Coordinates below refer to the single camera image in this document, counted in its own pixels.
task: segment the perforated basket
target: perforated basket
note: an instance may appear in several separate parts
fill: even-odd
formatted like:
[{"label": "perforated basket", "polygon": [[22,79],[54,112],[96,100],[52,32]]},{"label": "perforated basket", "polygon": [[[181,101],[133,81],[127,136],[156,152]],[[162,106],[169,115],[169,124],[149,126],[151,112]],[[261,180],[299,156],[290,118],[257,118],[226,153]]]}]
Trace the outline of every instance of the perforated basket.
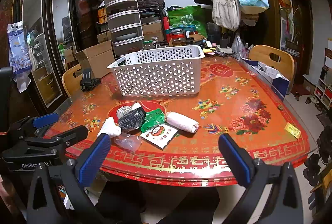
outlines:
[{"label": "perforated basket", "polygon": [[200,46],[127,54],[110,68],[123,96],[195,94],[200,90]]}]

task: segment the blue gripper pad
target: blue gripper pad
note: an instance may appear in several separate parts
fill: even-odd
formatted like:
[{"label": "blue gripper pad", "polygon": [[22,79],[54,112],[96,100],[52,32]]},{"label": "blue gripper pad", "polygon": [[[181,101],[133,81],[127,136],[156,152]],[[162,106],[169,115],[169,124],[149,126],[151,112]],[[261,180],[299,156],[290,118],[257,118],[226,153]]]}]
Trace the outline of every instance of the blue gripper pad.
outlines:
[{"label": "blue gripper pad", "polygon": [[90,186],[111,149],[110,137],[102,133],[88,149],[77,158],[75,176],[82,188]]},{"label": "blue gripper pad", "polygon": [[59,120],[59,115],[57,113],[52,113],[35,118],[32,125],[35,128],[41,128],[53,124],[58,120]]},{"label": "blue gripper pad", "polygon": [[219,137],[218,145],[238,184],[248,187],[255,173],[253,159],[227,133]]}]

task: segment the glass tabletop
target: glass tabletop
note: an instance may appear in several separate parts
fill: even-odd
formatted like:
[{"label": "glass tabletop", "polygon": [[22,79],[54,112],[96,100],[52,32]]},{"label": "glass tabletop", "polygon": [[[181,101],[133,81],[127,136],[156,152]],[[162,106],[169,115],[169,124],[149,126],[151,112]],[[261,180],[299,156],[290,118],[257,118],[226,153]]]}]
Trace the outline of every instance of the glass tabletop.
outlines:
[{"label": "glass tabletop", "polygon": [[[63,103],[56,110],[59,121],[45,136],[86,126],[87,139],[67,149],[68,156],[76,158],[90,147],[106,118],[117,122],[117,109],[135,102],[145,111],[160,108],[186,115],[200,127],[195,134],[179,131],[163,150],[145,139],[136,152],[112,144],[102,165],[108,173],[178,186],[236,184],[218,149],[218,138],[225,132],[253,158],[269,164],[291,161],[298,166],[317,148],[301,118],[269,81],[246,62],[222,57],[202,59],[200,91],[195,95],[126,98],[110,73],[91,92],[77,91]],[[301,131],[299,139],[285,131],[287,123]]]}]

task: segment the small yellow sachet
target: small yellow sachet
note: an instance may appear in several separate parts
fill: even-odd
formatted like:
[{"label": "small yellow sachet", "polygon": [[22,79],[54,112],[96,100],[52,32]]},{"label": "small yellow sachet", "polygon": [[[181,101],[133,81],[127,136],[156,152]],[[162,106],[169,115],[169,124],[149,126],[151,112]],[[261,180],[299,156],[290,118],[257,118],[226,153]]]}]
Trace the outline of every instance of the small yellow sachet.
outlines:
[{"label": "small yellow sachet", "polygon": [[288,131],[291,135],[293,135],[296,139],[300,138],[301,136],[301,131],[289,122],[287,123],[285,130]]}]

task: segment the green shopping bag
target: green shopping bag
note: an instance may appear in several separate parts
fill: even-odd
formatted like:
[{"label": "green shopping bag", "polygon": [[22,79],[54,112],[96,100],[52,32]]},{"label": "green shopping bag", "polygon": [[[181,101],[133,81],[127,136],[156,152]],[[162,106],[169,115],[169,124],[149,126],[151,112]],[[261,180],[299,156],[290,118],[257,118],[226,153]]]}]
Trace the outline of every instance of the green shopping bag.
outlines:
[{"label": "green shopping bag", "polygon": [[200,5],[187,6],[174,11],[168,11],[167,14],[169,17],[169,24],[173,28],[195,25],[198,34],[201,34],[204,37],[208,36],[205,28],[205,16]]}]

